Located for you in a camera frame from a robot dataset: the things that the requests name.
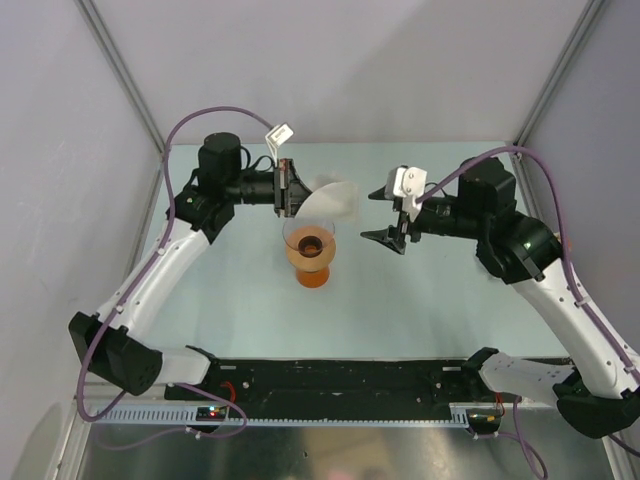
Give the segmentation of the orange glass carafe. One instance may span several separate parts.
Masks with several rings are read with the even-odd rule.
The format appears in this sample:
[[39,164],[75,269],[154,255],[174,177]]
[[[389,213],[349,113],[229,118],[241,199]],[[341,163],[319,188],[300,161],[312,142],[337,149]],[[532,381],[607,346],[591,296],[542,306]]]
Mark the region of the orange glass carafe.
[[296,280],[305,288],[315,289],[326,284],[330,276],[330,268],[308,272],[297,269],[295,272]]

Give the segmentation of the clear glass dripper cone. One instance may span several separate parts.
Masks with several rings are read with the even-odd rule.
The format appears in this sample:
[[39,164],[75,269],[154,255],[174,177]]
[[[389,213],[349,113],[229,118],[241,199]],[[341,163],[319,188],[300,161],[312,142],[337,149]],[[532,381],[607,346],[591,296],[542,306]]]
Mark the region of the clear glass dripper cone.
[[334,242],[335,225],[322,218],[289,218],[283,225],[282,236],[288,250],[303,258],[315,258]]

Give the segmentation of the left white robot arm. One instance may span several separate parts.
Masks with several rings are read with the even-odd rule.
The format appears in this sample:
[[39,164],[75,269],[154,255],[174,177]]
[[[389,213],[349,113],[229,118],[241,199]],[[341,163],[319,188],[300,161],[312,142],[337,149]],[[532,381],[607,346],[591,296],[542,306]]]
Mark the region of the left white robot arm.
[[148,334],[160,307],[188,268],[216,240],[239,205],[270,205],[292,217],[310,196],[293,160],[260,170],[238,136],[214,133],[198,150],[198,165],[172,199],[163,231],[116,293],[93,314],[78,312],[69,332],[86,371],[139,396],[160,383],[186,383],[214,397],[222,376],[211,354],[196,347],[152,347]]

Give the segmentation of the white paper coffee filter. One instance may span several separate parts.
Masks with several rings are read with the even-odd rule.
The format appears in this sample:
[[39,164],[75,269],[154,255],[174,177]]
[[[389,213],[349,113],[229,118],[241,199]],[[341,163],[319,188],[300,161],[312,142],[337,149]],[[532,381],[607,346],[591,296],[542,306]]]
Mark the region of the white paper coffee filter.
[[359,218],[359,186],[336,175],[316,176],[310,184],[311,194],[303,201],[298,218],[324,219],[332,222],[356,222]]

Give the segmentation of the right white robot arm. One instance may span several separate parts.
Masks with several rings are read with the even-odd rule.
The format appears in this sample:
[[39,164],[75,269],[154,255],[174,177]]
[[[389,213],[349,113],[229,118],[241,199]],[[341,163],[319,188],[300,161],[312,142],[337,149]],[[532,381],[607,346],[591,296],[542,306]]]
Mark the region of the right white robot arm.
[[538,312],[571,360],[554,366],[485,347],[463,365],[464,393],[476,401],[496,392],[540,402],[593,439],[632,426],[639,418],[639,355],[579,285],[568,246],[518,211],[516,179],[498,158],[468,159],[450,177],[456,194],[438,196],[442,187],[430,188],[426,171],[393,169],[368,197],[392,202],[398,220],[364,238],[398,254],[425,234],[475,241],[480,265]]

